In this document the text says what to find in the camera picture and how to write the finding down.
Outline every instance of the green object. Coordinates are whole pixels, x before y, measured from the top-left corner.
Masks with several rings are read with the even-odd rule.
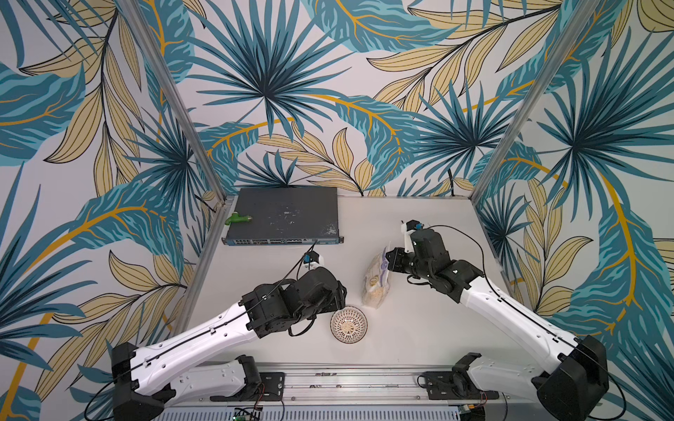
[[[250,215],[246,216],[239,216],[238,212],[233,212],[232,216],[227,218],[227,220],[224,222],[225,225],[229,225],[232,222],[250,222],[253,220],[253,217]]]

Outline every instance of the tabletop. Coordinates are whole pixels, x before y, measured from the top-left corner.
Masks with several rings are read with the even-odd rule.
[[[403,273],[389,273],[390,291],[378,309],[362,305],[363,276],[372,258],[384,247],[404,246],[400,222],[408,220],[426,226],[454,226],[473,237],[485,251],[487,276],[506,290],[500,265],[469,200],[339,197],[338,212],[344,244],[317,245],[315,251],[346,287],[346,304],[358,307],[367,317],[365,337],[355,344],[339,342],[330,332],[331,314],[323,314],[305,335],[273,333],[227,350],[215,360],[246,354],[256,362],[436,366],[452,365],[467,352],[480,352],[503,361],[530,362],[516,342],[481,315],[428,286],[408,284]],[[435,230],[443,236],[451,258],[481,267],[480,249],[470,239],[447,228]],[[306,249],[306,245],[226,246],[218,242],[188,328],[211,319],[257,285],[278,281]],[[307,323],[298,323],[293,330],[300,332]]]

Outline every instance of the bag of food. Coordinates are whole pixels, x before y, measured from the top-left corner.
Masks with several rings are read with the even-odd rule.
[[[378,309],[388,294],[388,260],[386,248],[372,259],[364,278],[363,305]]]

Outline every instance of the tropical leaf wallpaper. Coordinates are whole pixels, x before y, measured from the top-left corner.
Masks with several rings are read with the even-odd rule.
[[[577,3],[194,0],[172,20],[193,34],[166,62],[227,193],[465,195]],[[575,59],[620,11],[606,5]]]
[[[228,194],[416,197],[480,183],[580,2],[139,5]],[[79,421],[112,346],[171,331],[220,203],[113,0],[0,14],[0,421]],[[607,345],[625,419],[674,419],[674,231],[652,205],[673,29],[670,0],[600,1],[477,203],[517,299]]]
[[[176,81],[178,7],[145,6]],[[83,420],[111,347],[173,329],[219,203],[114,1],[0,13],[0,420]]]
[[[674,419],[673,12],[600,2],[476,203],[514,296],[606,345],[625,420]],[[592,415],[621,406],[612,385]]]

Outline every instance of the black cable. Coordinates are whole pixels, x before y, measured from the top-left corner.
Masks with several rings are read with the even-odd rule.
[[[243,311],[243,313],[241,313],[240,315],[235,316],[235,317],[233,317],[232,319],[230,319],[230,320],[228,320],[228,321],[226,321],[226,322],[224,322],[224,323],[222,323],[222,324],[219,324],[219,325],[215,326],[215,327],[213,328],[213,330],[219,329],[219,328],[221,328],[221,327],[223,327],[223,326],[227,326],[229,323],[232,323],[233,321],[237,320],[239,317],[243,316],[244,314],[247,314],[249,311],[251,311],[251,310],[253,310],[255,307],[259,306],[259,305],[262,303],[262,301],[266,299],[267,296],[272,295],[272,294],[278,289],[278,287],[280,287],[281,284],[283,284],[283,282],[286,280],[286,278],[288,277],[288,275],[290,275],[290,274],[293,272],[293,270],[295,270],[295,268],[297,267],[297,265],[300,265],[300,266],[301,266],[302,261],[304,260],[304,256],[305,256],[306,254],[308,254],[308,253],[310,253],[310,252],[313,251],[313,247],[316,245],[317,242],[318,242],[318,241],[314,241],[314,242],[313,242],[313,244],[311,245],[311,247],[309,247],[309,250],[307,250],[304,254],[302,254],[302,257],[297,261],[297,263],[293,265],[293,267],[288,271],[288,273],[286,273],[286,275],[285,275],[280,281],[277,281],[277,282],[276,282],[276,286],[274,286],[274,289],[272,289],[272,290],[269,292],[269,294],[266,294],[266,295],[262,298],[262,300],[258,301],[257,304],[255,304],[254,306],[252,306],[249,310]],[[152,358],[149,358],[147,361],[141,362],[141,363],[138,364],[137,366],[131,367],[130,369],[126,370],[125,372],[123,372],[123,373],[117,375],[114,379],[110,380],[105,386],[101,387],[100,390],[99,390],[98,392],[96,392],[96,394],[91,398],[91,400],[89,401],[89,403],[86,404],[86,407],[84,408],[84,413],[83,413],[84,419],[85,419],[86,421],[107,421],[107,420],[112,420],[112,419],[115,417],[114,415],[113,415],[113,416],[109,416],[109,417],[107,417],[107,418],[98,418],[98,419],[95,419],[95,420],[93,420],[93,419],[91,419],[91,418],[89,418],[89,417],[87,416],[87,412],[88,412],[88,410],[89,410],[89,406],[91,406],[91,404],[92,404],[92,402],[94,401],[94,399],[96,399],[96,398],[98,397],[98,395],[100,395],[101,392],[103,392],[103,391],[105,390],[106,387],[108,387],[109,385],[113,384],[117,379],[119,379],[119,378],[122,377],[123,375],[126,375],[126,374],[130,373],[131,371],[134,371],[135,369],[137,369],[137,368],[139,368],[139,367],[141,367],[141,366],[143,366],[143,365],[145,365],[145,364],[148,364],[148,365],[149,365],[149,363],[150,363],[151,361],[156,360],[157,358],[161,357],[162,355],[166,354],[167,352],[169,352],[169,351],[171,351],[171,350],[174,350],[175,348],[177,348],[177,347],[179,347],[179,346],[181,346],[181,345],[184,345],[184,344],[186,344],[187,342],[190,342],[190,341],[193,340],[193,339],[197,339],[198,337],[201,337],[201,336],[203,336],[203,335],[205,335],[205,334],[207,334],[207,333],[210,333],[210,332],[211,332],[211,329],[206,330],[206,331],[203,331],[203,332],[201,332],[201,333],[197,333],[197,334],[194,335],[193,337],[188,337],[188,338],[185,339],[184,341],[179,342],[177,345],[174,345],[174,346],[172,346],[172,347],[170,347],[170,348],[164,350],[163,352],[160,352],[159,354],[153,356]]]
[[[290,326],[290,327],[288,328],[288,334],[289,334],[290,336],[293,336],[293,337],[304,335],[305,333],[307,333],[307,332],[309,331],[309,329],[311,329],[311,326],[313,326],[313,322],[316,321],[316,315],[313,316],[313,319],[310,318],[309,320],[311,320],[311,322],[309,322],[309,326],[306,326],[306,327],[304,328],[304,330],[302,330],[302,332],[300,332],[300,333],[298,333],[298,334],[296,334],[296,335],[293,335],[293,327]]]
[[[234,413],[234,417],[240,416],[241,413],[244,413],[244,414],[248,415],[253,421],[259,421],[259,416],[254,414],[255,408],[250,408],[250,407],[248,407],[248,408],[234,408],[234,411],[237,411],[237,412]]]
[[[407,277],[407,283],[411,284],[411,285],[430,285],[431,284],[430,282],[419,282],[419,283],[412,282],[412,281],[410,281],[410,278],[414,278],[414,279],[421,279],[421,278],[419,278],[417,276],[414,276],[414,275],[409,275]]]
[[[435,227],[437,227],[437,226],[443,226],[443,227],[445,227],[445,228],[451,228],[452,230],[454,230],[454,231],[456,231],[456,232],[459,232],[460,234],[465,235],[465,236],[468,237],[472,242],[474,242],[475,244],[477,244],[477,246],[480,248],[480,253],[482,253],[482,272],[483,272],[483,274],[485,275],[485,280],[487,281],[487,285],[489,285],[489,288],[491,289],[491,291],[496,295],[496,297],[498,297],[498,299],[500,299],[500,301],[502,301],[502,302],[506,303],[507,305],[511,306],[516,312],[518,312],[518,313],[520,313],[522,316],[526,317],[529,321],[531,321],[532,323],[534,323],[536,326],[540,327],[541,329],[545,330],[546,333],[552,335],[552,336],[555,337],[557,340],[559,340],[559,341],[561,341],[561,342],[567,344],[567,345],[570,346],[571,348],[577,350],[579,353],[585,355],[587,358],[589,358],[591,361],[593,361],[593,362],[596,364],[597,367],[599,367],[601,370],[603,370],[604,372],[606,372],[606,374],[607,374],[607,376],[609,377],[609,379],[610,379],[611,381],[613,381],[613,384],[617,386],[618,391],[620,392],[620,396],[621,396],[622,399],[623,399],[623,410],[620,412],[620,414],[619,414],[618,416],[615,416],[615,417],[613,417],[613,418],[595,418],[595,417],[589,416],[589,415],[588,415],[588,418],[592,418],[593,420],[597,420],[597,421],[614,421],[614,420],[620,419],[620,418],[625,414],[625,412],[627,412],[627,400],[625,399],[625,393],[623,392],[623,389],[620,387],[620,384],[613,378],[613,376],[611,376],[611,373],[609,373],[609,371],[608,371],[606,368],[602,367],[602,365],[599,364],[599,361],[595,360],[594,358],[592,358],[591,356],[589,356],[588,354],[586,354],[586,353],[585,353],[583,350],[581,350],[580,348],[577,348],[576,345],[572,345],[572,344],[568,343],[566,340],[564,340],[564,338],[562,338],[561,336],[558,336],[556,333],[550,331],[547,327],[541,325],[539,322],[537,322],[537,321],[535,321],[534,319],[532,319],[531,317],[529,317],[526,313],[522,312],[520,309],[518,309],[517,307],[515,307],[514,305],[512,305],[512,304],[511,304],[510,302],[508,302],[506,299],[504,299],[498,292],[496,292],[496,289],[493,287],[493,285],[491,285],[491,282],[489,281],[489,278],[487,277],[487,272],[486,272],[486,270],[485,270],[485,251],[482,249],[482,246],[480,245],[479,242],[477,242],[473,237],[469,236],[469,235],[466,234],[465,232],[463,232],[463,231],[461,231],[461,230],[459,230],[459,229],[457,229],[457,228],[454,228],[453,226],[449,226],[449,225],[433,225],[433,226],[428,227],[428,229],[435,228]]]
[[[503,395],[503,401],[505,402],[505,414],[503,414],[503,421],[506,421],[506,418],[508,417],[508,400],[506,399],[505,393],[501,392],[501,394]]]
[[[274,393],[274,392],[265,392],[265,394],[267,394],[267,393],[269,393],[270,395],[277,396],[277,397],[278,397],[278,401],[281,403],[281,405],[283,405],[283,413],[281,413],[281,419],[279,420],[279,421],[283,421],[283,418],[286,416],[286,404],[283,403],[283,398],[282,398],[281,395],[279,395],[278,393]]]

